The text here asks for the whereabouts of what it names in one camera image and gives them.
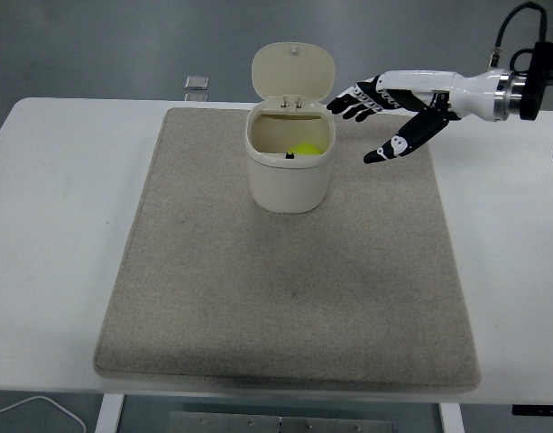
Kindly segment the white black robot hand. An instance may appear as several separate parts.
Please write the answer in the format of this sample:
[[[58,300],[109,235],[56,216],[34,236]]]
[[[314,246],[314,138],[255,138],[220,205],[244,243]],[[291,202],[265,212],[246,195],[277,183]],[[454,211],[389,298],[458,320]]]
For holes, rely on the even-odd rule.
[[[414,116],[364,163],[388,161],[417,151],[448,123],[467,115],[485,121],[503,120],[494,107],[500,72],[466,78],[455,72],[393,70],[356,82],[327,104],[327,110],[345,120],[363,122],[384,111],[404,109]]]

